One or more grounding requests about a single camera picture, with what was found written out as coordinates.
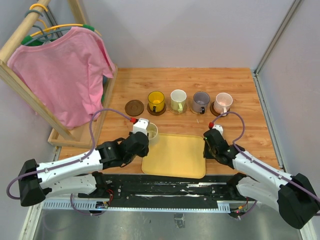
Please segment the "pink translucent cup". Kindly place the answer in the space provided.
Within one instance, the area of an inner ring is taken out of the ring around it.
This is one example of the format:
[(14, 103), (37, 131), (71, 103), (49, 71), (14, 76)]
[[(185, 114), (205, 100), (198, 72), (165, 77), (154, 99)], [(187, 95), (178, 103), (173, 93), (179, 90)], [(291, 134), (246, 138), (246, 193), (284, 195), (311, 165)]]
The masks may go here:
[(232, 96), (226, 92), (221, 92), (215, 98), (213, 109), (219, 115), (225, 116), (226, 113), (230, 110), (232, 104)]

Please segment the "large woven rattan coaster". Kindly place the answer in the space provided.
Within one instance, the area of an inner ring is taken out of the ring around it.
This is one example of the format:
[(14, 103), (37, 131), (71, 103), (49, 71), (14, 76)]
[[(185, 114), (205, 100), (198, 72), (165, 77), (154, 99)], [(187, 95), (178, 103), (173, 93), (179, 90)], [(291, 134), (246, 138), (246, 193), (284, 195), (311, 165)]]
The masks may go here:
[(171, 113), (175, 114), (175, 115), (181, 115), (184, 114), (187, 111), (187, 104), (182, 105), (181, 103), (179, 103), (176, 106), (169, 106), (169, 110)]

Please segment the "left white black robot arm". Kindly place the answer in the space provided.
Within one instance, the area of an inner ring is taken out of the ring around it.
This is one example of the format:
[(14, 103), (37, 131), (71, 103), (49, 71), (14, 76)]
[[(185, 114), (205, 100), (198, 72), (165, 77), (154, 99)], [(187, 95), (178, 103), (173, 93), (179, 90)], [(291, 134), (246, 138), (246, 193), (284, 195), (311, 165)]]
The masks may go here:
[(107, 185), (98, 171), (125, 167), (135, 157), (145, 157), (148, 153), (149, 135), (138, 131), (57, 162), (37, 163), (29, 159), (18, 175), (20, 204), (30, 207), (63, 194), (93, 194), (101, 198), (107, 193)]

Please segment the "purple translucent mug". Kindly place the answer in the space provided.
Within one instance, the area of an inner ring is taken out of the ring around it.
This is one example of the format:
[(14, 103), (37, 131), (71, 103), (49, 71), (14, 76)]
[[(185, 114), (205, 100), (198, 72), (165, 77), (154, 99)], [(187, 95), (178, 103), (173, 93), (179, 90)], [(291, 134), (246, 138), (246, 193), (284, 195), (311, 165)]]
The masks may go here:
[(208, 107), (210, 100), (211, 99), (208, 93), (204, 91), (198, 91), (193, 95), (192, 106), (202, 105)]

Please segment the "white mug green handle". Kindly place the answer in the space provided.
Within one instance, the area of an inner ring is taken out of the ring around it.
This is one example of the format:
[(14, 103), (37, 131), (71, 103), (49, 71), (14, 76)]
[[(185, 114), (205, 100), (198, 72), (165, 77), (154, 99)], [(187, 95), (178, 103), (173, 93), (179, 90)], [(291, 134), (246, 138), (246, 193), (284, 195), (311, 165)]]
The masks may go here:
[(170, 94), (170, 106), (173, 111), (181, 114), (184, 111), (187, 101), (187, 94), (181, 89), (175, 89)]

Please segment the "small woven rattan coaster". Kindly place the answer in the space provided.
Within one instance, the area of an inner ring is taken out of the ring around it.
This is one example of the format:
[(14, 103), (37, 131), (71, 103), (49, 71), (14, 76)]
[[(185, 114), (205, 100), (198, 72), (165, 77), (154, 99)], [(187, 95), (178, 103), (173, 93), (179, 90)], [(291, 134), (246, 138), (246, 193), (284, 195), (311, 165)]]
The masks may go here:
[(192, 105), (190, 110), (193, 114), (204, 115), (207, 112), (207, 106), (205, 105)]

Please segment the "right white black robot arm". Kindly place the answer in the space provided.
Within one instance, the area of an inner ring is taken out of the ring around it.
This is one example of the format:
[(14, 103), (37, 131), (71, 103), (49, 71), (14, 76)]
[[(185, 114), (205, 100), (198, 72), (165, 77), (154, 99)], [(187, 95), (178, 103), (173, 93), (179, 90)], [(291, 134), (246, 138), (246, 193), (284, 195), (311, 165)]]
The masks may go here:
[(246, 197), (261, 202), (298, 230), (320, 213), (320, 199), (303, 174), (291, 175), (271, 167), (243, 147), (228, 144), (217, 129), (206, 131), (203, 139), (206, 158), (238, 171), (227, 182), (230, 199)]

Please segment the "cream mug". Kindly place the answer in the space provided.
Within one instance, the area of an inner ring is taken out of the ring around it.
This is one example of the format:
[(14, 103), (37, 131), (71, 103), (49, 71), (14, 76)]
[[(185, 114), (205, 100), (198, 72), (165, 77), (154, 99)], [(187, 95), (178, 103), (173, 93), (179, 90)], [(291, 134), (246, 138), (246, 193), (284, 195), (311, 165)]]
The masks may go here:
[(147, 127), (147, 133), (148, 133), (149, 145), (150, 146), (156, 145), (159, 141), (158, 127), (154, 123), (150, 122)]

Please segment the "yellow plastic tray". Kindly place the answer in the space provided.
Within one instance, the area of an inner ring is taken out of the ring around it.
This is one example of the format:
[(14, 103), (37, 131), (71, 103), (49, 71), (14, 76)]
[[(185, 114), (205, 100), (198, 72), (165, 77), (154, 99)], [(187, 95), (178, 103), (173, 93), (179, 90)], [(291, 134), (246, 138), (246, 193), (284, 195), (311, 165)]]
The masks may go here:
[(154, 176), (201, 179), (206, 174), (204, 145), (200, 136), (161, 133), (142, 159), (141, 170)]

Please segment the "yellow transparent cup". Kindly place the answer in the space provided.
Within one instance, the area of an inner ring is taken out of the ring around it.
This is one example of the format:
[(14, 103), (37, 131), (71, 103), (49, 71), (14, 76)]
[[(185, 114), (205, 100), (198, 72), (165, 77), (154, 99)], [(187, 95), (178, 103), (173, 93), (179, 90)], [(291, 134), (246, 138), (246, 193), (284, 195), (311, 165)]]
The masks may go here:
[(148, 105), (153, 113), (159, 113), (164, 109), (165, 96), (161, 91), (152, 91), (148, 95)]

